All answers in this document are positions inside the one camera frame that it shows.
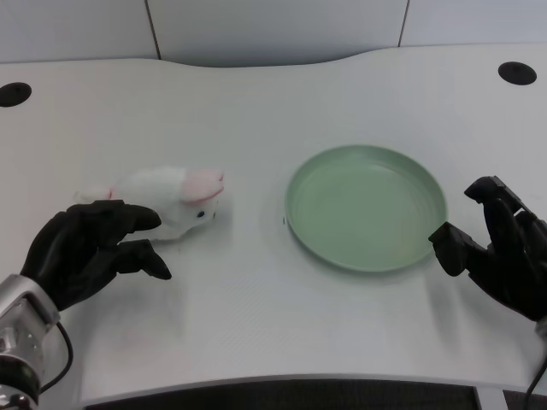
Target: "white wall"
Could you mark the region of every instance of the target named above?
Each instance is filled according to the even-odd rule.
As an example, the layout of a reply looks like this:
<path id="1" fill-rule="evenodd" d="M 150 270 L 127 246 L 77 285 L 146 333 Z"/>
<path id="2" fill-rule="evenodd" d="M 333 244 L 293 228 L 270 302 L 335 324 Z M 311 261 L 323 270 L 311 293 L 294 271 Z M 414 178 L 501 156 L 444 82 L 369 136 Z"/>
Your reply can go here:
<path id="1" fill-rule="evenodd" d="M 149 0 L 164 60 L 323 62 L 397 47 L 408 0 Z M 409 0 L 403 46 L 547 42 L 547 0 Z M 0 62 L 156 58 L 144 0 L 0 0 Z"/>
<path id="2" fill-rule="evenodd" d="M 401 45 L 537 42 L 546 0 L 410 0 Z"/>
<path id="3" fill-rule="evenodd" d="M 0 0 L 0 62 L 156 58 L 142 0 Z"/>
<path id="4" fill-rule="evenodd" d="M 397 47 L 407 0 L 149 0 L 162 58 L 206 66 L 324 62 Z"/>

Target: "white plush rabbit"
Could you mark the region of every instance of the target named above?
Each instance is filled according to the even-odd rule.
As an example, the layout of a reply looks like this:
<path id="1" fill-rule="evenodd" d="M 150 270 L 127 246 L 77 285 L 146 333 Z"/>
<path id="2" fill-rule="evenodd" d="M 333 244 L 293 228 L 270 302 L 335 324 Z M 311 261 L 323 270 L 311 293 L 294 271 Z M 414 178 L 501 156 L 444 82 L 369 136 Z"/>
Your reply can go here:
<path id="1" fill-rule="evenodd" d="M 125 203 L 153 209 L 162 224 L 150 231 L 140 231 L 131 239 L 176 239 L 183 233 L 212 220 L 217 195 L 224 190 L 224 174 L 218 171 L 187 170 L 182 167 L 159 167 L 139 171 L 112 188 L 91 188 L 76 192 L 77 203 L 121 199 Z"/>

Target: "black cable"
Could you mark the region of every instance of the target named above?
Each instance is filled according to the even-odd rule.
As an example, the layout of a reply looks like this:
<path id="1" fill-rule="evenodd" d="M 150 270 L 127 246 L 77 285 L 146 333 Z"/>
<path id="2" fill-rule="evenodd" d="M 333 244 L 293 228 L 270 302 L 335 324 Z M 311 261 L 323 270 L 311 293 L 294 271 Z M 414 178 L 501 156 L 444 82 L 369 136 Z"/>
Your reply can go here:
<path id="1" fill-rule="evenodd" d="M 65 339 L 65 343 L 67 344 L 67 351 L 68 351 L 68 359 L 67 364 L 64 366 L 64 368 L 61 370 L 61 372 L 50 382 L 47 384 L 44 384 L 42 386 L 42 389 L 40 390 L 40 394 L 44 393 L 48 389 L 55 386 L 59 381 L 65 377 L 65 375 L 70 370 L 70 366 L 72 365 L 72 362 L 74 360 L 74 351 L 72 349 L 72 343 L 70 342 L 70 337 L 68 337 L 68 333 L 65 330 L 65 328 L 61 325 L 61 322 L 57 322 L 57 327 L 59 328 L 59 332 L 62 334 L 62 338 Z"/>
<path id="2" fill-rule="evenodd" d="M 530 406 L 530 397 L 532 396 L 533 390 L 536 388 L 536 385 L 539 383 L 539 380 L 544 375 L 545 370 L 547 370 L 547 356 L 545 356 L 544 364 L 541 365 L 541 367 L 538 370 L 538 374 L 536 374 L 536 377 L 533 379 L 532 384 L 530 384 L 530 387 L 528 387 L 528 390 L 526 391 L 526 395 L 524 396 L 524 404 L 522 405 L 522 410 L 528 410 L 528 406 Z"/>

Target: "white table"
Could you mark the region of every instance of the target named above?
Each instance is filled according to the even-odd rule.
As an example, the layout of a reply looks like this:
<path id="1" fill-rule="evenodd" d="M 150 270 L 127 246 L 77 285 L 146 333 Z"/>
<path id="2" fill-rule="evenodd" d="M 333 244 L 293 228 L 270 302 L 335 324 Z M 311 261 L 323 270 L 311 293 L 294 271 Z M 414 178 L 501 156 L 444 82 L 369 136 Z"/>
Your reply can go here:
<path id="1" fill-rule="evenodd" d="M 509 61 L 538 80 L 506 83 L 497 68 Z M 547 218 L 546 73 L 547 44 L 381 50 L 300 67 L 0 66 L 0 85 L 33 90 L 0 108 L 5 275 L 86 185 L 160 164 L 226 171 L 213 224 L 156 247 L 172 281 L 119 277 L 64 314 L 77 357 L 55 395 L 90 404 L 294 377 L 525 390 L 542 357 L 534 323 L 433 258 L 388 275 L 324 265 L 295 243 L 283 200 L 313 154 L 376 144 L 427 167 L 450 221 L 483 245 L 482 208 L 463 195 L 478 177 L 496 174 Z"/>

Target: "plush rabbit ear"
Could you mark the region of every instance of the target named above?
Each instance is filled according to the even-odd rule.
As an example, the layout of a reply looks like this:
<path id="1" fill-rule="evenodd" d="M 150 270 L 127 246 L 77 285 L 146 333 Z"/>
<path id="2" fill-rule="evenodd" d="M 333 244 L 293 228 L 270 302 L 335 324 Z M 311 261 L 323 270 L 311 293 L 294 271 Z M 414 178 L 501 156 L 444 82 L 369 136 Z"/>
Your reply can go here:
<path id="1" fill-rule="evenodd" d="M 224 173 L 211 169 L 193 171 L 182 183 L 182 202 L 203 202 L 214 198 L 224 190 Z"/>

